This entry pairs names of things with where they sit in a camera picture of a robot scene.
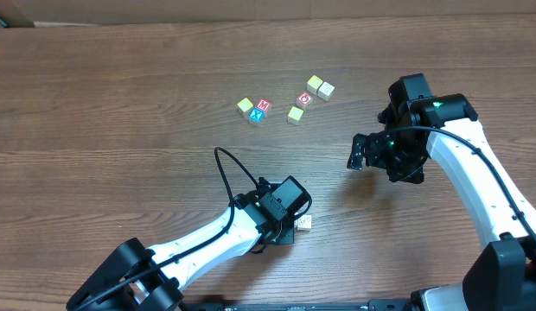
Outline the wooden block with fish drawing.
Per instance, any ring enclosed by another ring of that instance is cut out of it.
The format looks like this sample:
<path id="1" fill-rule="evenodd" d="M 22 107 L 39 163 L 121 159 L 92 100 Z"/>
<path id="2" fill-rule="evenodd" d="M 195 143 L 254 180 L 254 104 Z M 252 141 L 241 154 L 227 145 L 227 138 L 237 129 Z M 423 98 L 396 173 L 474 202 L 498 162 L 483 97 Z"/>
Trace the wooden block with fish drawing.
<path id="1" fill-rule="evenodd" d="M 305 214 L 295 221 L 295 228 L 298 231 L 310 231 L 312 228 L 312 216 Z"/>

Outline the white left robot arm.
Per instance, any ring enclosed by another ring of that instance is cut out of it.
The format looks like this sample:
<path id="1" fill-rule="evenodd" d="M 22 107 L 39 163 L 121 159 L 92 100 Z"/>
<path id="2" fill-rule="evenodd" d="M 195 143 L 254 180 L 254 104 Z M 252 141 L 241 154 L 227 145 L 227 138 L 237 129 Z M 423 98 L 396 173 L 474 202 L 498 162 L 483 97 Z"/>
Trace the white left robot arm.
<path id="1" fill-rule="evenodd" d="M 68 310 L 175 310 L 183 290 L 220 263 L 270 245 L 290 244 L 294 223 L 312 204 L 292 176 L 258 180 L 236 195 L 226 211 L 200 229 L 145 247 L 137 238 L 120 244 L 68 300 Z"/>

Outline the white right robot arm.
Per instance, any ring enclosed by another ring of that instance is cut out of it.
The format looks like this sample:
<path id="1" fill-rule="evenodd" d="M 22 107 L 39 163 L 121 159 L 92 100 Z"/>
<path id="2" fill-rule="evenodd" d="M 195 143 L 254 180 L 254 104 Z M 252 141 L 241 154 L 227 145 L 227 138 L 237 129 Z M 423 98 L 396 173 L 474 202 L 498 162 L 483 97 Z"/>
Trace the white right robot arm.
<path id="1" fill-rule="evenodd" d="M 353 138 L 347 166 L 420 184 L 432 159 L 446 173 L 476 229 L 482 252 L 456 284 L 420 289 L 396 310 L 536 310 L 536 209 L 488 144 L 461 93 L 435 96 L 422 73 L 399 78 L 378 116 L 383 131 Z"/>

